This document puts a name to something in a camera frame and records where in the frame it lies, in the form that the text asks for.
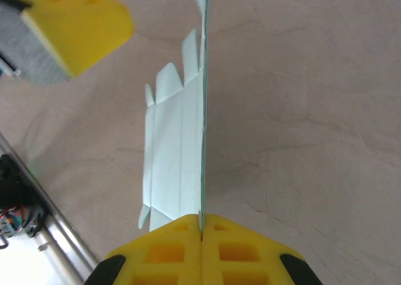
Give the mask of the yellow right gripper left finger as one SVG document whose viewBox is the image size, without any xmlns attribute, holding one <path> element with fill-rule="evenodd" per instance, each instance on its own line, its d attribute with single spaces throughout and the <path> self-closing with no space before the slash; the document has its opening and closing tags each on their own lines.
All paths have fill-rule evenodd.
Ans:
<svg viewBox="0 0 401 285">
<path fill-rule="evenodd" d="M 185 215 L 110 252 L 84 285 L 201 285 L 201 251 L 198 216 Z"/>
</svg>

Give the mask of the aluminium frame rail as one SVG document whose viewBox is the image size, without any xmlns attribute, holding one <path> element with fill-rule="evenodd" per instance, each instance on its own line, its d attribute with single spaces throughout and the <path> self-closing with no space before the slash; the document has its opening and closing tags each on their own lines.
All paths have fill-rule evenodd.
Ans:
<svg viewBox="0 0 401 285">
<path fill-rule="evenodd" d="M 48 234 L 56 244 L 56 249 L 61 252 L 63 259 L 71 266 L 74 274 L 82 282 L 86 281 L 95 269 L 98 261 L 76 234 L 75 230 L 67 223 L 61 212 L 57 209 L 47 193 L 37 182 L 33 174 L 18 157 L 12 146 L 0 132 L 0 150 L 9 155 L 12 162 L 18 166 L 23 177 L 34 187 L 35 193 L 49 210 L 48 217 L 44 221 L 42 233 Z"/>
</svg>

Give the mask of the mint green paper box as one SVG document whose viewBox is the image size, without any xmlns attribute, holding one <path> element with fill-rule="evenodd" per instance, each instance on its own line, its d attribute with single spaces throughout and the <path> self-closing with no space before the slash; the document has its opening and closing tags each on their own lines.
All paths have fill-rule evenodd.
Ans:
<svg viewBox="0 0 401 285">
<path fill-rule="evenodd" d="M 207 131 L 207 25 L 210 0 L 196 0 L 201 29 L 182 41 L 184 75 L 167 63 L 155 88 L 145 85 L 142 209 L 138 226 L 152 231 L 193 214 L 204 229 Z"/>
</svg>

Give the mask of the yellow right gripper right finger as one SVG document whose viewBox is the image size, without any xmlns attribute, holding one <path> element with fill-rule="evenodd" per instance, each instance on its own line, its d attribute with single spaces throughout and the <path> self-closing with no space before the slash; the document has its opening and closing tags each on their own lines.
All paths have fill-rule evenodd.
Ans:
<svg viewBox="0 0 401 285">
<path fill-rule="evenodd" d="M 203 285 L 323 285 L 296 250 L 218 215 L 202 236 Z"/>
</svg>

